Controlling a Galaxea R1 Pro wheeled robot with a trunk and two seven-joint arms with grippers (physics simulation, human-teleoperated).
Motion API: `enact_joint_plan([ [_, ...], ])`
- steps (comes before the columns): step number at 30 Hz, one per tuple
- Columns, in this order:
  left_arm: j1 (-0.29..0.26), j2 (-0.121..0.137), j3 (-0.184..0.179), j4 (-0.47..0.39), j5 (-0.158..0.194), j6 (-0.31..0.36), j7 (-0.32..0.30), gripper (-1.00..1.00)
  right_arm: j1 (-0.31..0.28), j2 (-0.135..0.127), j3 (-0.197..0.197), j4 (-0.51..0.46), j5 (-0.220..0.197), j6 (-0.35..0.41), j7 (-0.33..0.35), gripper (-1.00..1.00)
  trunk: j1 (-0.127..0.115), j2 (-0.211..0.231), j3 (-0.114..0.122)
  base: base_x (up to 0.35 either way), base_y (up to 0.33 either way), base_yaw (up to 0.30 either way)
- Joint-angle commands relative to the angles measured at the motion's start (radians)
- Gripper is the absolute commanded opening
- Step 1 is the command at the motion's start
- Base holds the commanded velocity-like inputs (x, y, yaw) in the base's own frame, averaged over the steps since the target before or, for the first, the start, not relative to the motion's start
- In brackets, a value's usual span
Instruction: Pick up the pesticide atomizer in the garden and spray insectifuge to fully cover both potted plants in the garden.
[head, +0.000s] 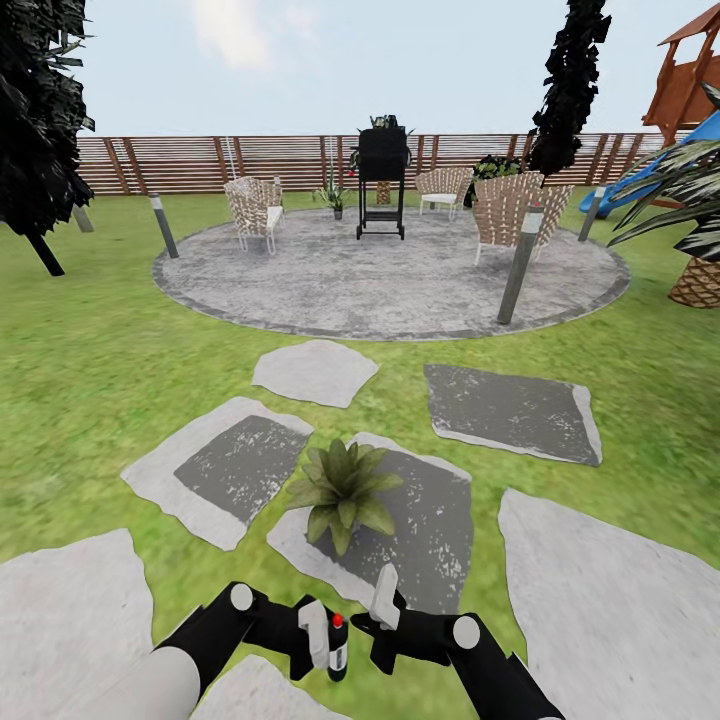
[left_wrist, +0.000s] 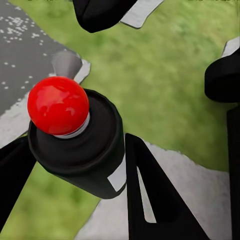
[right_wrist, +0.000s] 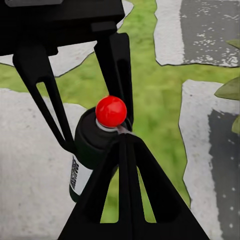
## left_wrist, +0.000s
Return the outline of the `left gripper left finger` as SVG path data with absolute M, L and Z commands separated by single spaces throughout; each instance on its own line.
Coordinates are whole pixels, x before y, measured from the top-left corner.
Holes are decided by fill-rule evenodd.
M 27 135 L 0 149 L 0 233 L 36 162 Z

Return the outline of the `insectifuge atomizer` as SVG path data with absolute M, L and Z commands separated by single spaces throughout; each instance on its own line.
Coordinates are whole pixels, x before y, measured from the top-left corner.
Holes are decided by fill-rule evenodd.
M 117 107 L 74 81 L 82 58 L 68 51 L 51 59 L 56 76 L 30 92 L 28 145 L 47 172 L 104 200 L 127 185 L 125 132 Z

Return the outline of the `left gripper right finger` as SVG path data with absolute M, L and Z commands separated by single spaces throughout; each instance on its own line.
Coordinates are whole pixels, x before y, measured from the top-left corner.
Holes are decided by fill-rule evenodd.
M 125 134 L 129 240 L 210 240 L 143 139 Z M 145 220 L 139 168 L 156 223 Z

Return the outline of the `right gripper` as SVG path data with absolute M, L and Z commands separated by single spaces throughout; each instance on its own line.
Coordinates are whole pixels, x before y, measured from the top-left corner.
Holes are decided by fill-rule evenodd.
M 80 26 L 90 34 L 115 26 L 137 0 L 71 0 Z

